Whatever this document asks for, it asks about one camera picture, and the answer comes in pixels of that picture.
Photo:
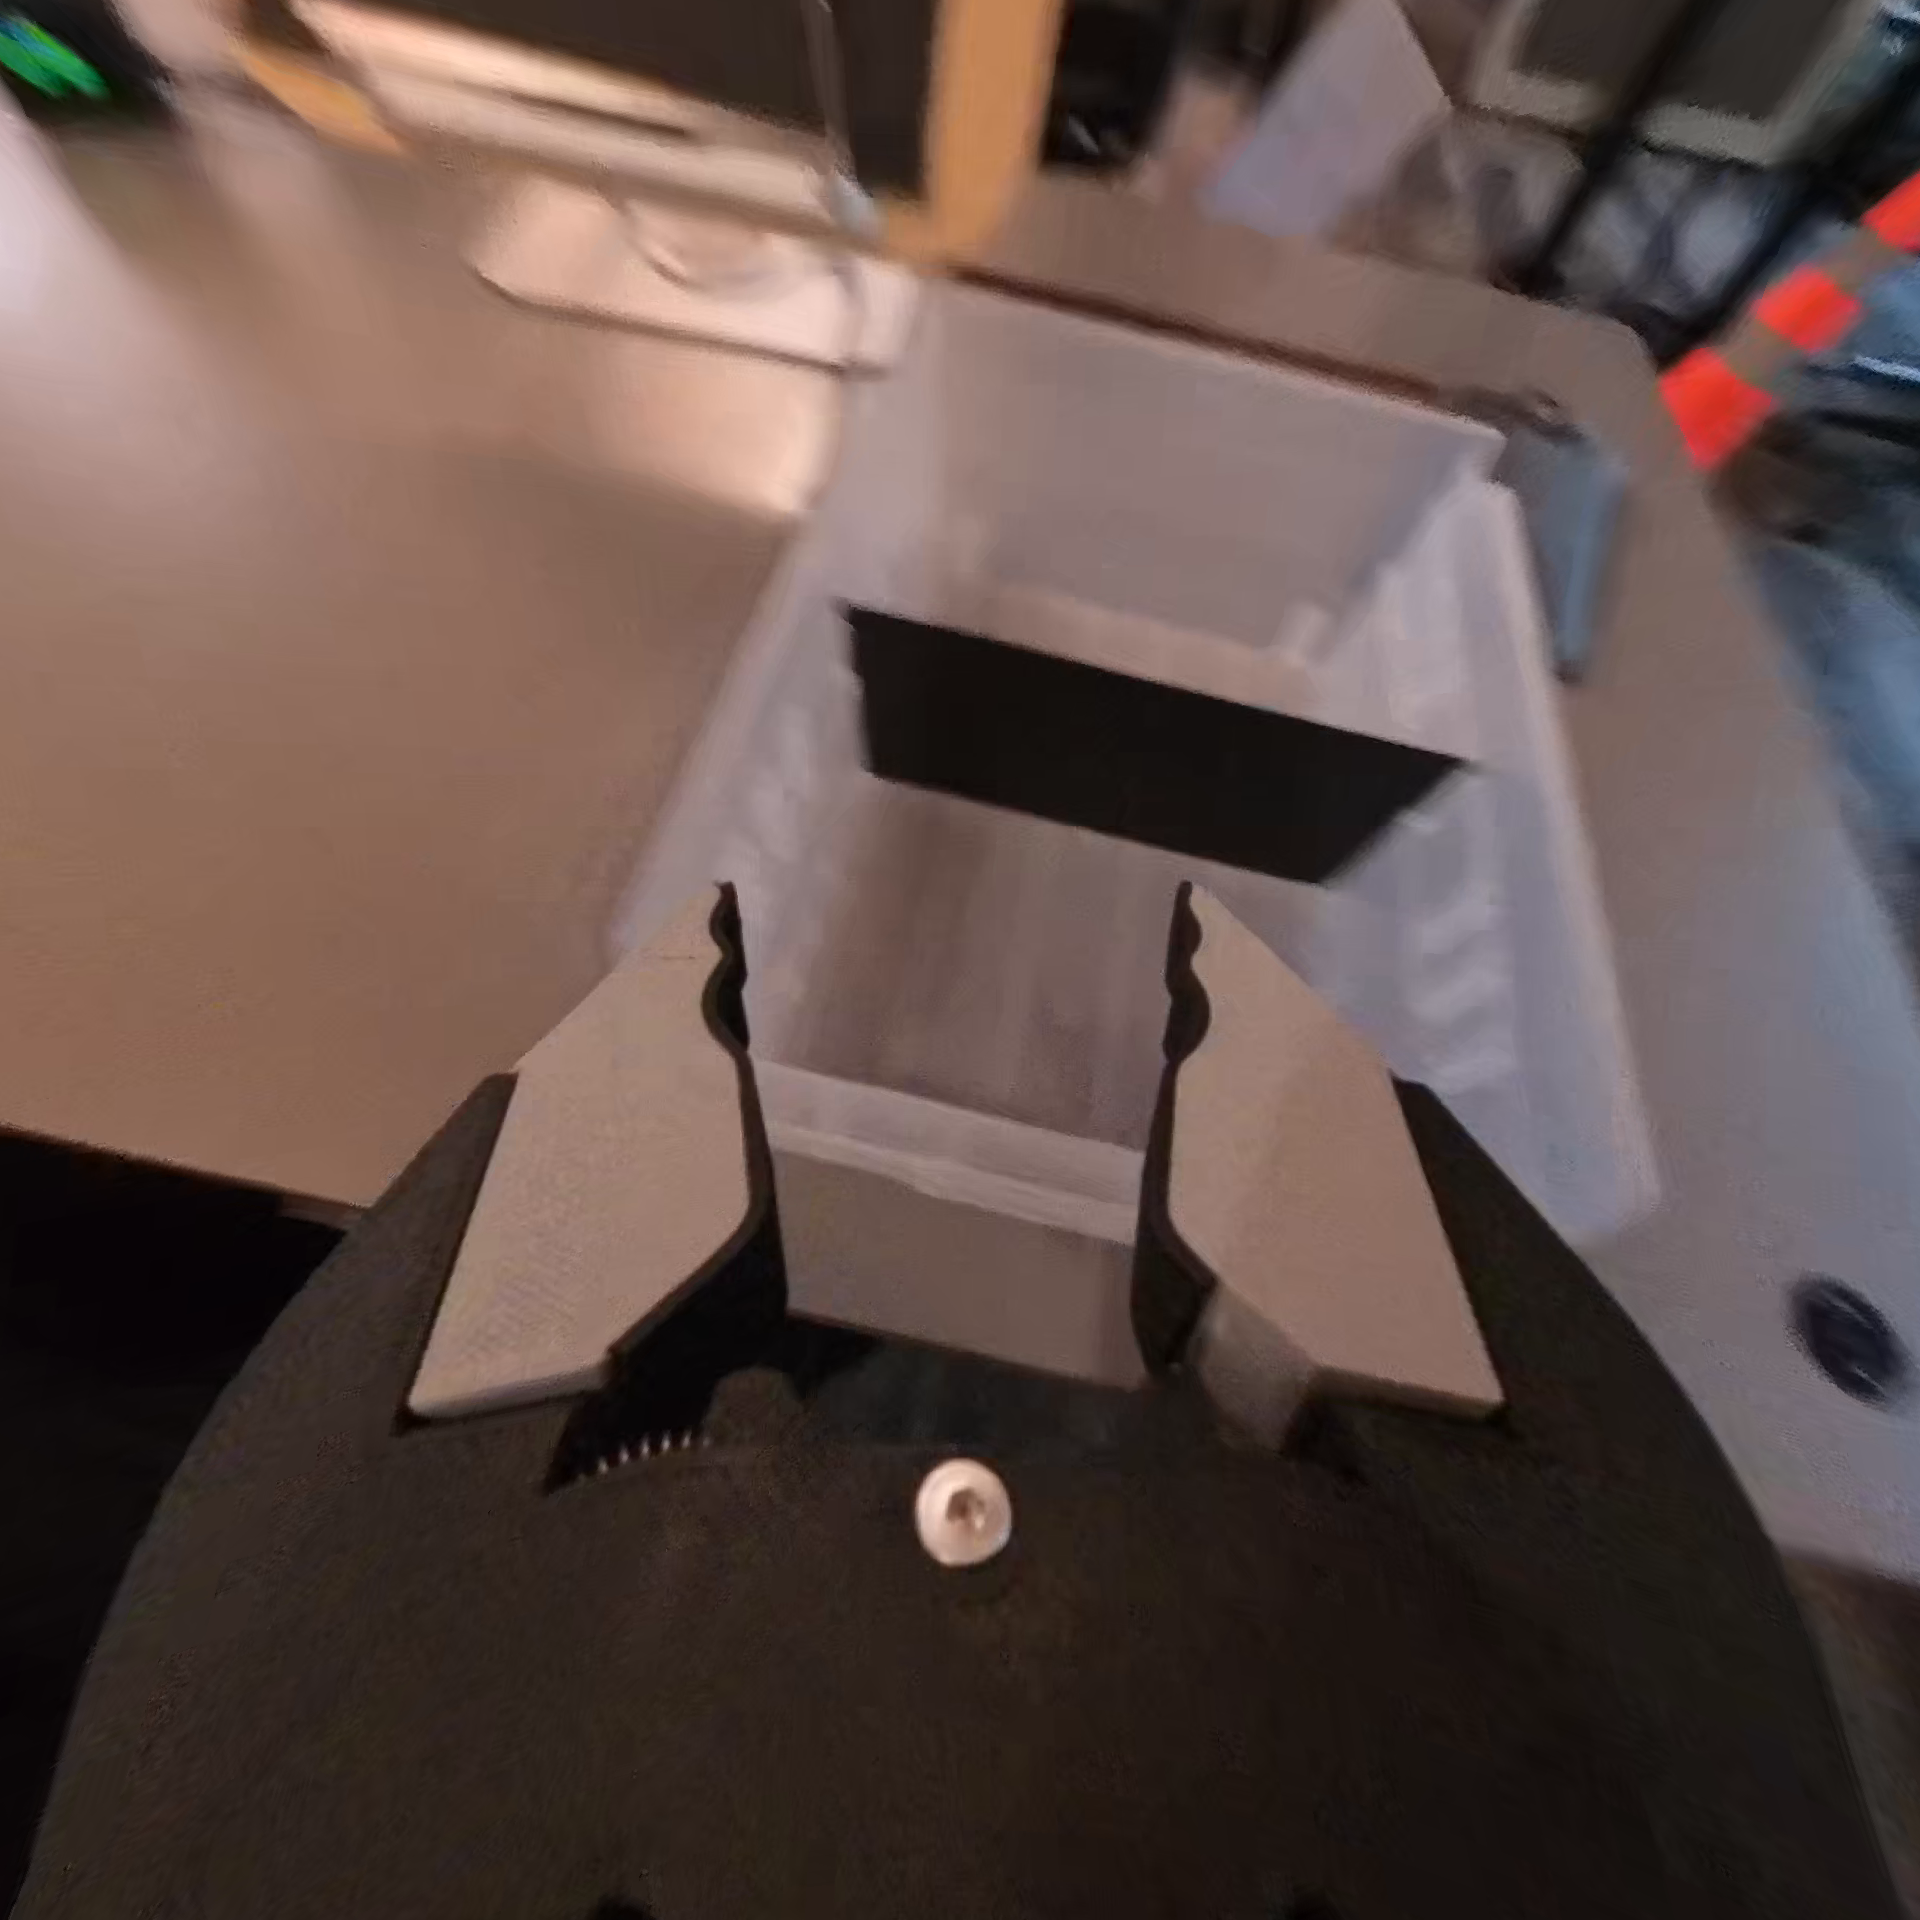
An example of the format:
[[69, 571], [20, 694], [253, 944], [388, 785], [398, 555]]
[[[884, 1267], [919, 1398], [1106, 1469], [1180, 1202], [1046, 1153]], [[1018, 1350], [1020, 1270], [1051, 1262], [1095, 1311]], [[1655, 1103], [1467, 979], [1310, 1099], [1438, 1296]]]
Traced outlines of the black bin divider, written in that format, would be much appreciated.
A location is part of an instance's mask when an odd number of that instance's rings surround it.
[[839, 614], [877, 779], [1241, 873], [1331, 885], [1473, 768], [982, 633]]

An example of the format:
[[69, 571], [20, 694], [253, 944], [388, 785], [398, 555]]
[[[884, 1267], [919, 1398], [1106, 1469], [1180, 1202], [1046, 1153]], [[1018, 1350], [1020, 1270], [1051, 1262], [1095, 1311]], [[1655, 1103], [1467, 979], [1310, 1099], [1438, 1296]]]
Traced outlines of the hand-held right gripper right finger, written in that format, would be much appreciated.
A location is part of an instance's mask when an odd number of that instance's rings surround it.
[[1172, 898], [1134, 1341], [1236, 1438], [1332, 1405], [1481, 1425], [1503, 1384], [1377, 1048], [1210, 889]]

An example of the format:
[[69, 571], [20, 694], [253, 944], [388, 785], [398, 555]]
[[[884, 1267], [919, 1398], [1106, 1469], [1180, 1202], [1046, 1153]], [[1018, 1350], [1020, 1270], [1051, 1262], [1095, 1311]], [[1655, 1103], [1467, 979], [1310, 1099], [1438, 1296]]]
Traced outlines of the clear plastic bin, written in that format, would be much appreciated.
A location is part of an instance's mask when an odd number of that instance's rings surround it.
[[[927, 295], [610, 934], [737, 887], [796, 1307], [1113, 1385], [1183, 878], [1574, 1248], [1657, 1192], [1519, 503], [1481, 423], [1039, 305]], [[1457, 761], [1329, 881], [875, 774], [869, 608]]]

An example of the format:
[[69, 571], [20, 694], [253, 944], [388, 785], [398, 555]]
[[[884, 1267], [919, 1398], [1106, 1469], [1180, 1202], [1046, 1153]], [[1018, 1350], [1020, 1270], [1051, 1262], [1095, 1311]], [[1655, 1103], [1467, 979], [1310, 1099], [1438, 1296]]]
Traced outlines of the grey metal object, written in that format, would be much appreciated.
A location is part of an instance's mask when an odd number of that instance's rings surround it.
[[1494, 479], [1519, 503], [1555, 677], [1581, 683], [1625, 503], [1625, 462], [1557, 401], [1513, 401]]

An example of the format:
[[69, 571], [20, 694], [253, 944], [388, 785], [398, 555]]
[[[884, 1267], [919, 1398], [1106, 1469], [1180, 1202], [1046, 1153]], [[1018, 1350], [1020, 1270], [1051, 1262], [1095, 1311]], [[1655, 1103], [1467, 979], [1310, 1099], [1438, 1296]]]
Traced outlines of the black smartwatch green display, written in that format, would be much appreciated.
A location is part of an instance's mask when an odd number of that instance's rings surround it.
[[37, 117], [115, 106], [113, 85], [94, 62], [12, 8], [2, 11], [2, 85], [22, 113]]

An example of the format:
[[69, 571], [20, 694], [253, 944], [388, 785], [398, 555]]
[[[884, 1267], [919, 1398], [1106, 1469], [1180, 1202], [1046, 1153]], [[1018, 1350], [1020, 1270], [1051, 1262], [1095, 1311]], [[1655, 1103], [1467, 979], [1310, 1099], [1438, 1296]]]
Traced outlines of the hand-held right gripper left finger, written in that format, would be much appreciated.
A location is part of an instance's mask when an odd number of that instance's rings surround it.
[[409, 1416], [607, 1385], [740, 1262], [753, 1307], [783, 1312], [743, 934], [737, 887], [708, 882], [518, 1059]]

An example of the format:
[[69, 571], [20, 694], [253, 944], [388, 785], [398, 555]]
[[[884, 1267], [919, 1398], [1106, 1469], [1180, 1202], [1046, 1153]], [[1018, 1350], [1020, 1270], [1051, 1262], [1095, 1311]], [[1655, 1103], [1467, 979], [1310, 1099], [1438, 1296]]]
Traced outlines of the red striped barrier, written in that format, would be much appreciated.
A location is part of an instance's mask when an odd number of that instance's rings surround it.
[[1916, 253], [1917, 176], [1908, 176], [1662, 373], [1659, 394], [1691, 467], [1714, 473], [1754, 442], [1780, 413], [1789, 377], [1842, 346], [1870, 293], [1913, 266]]

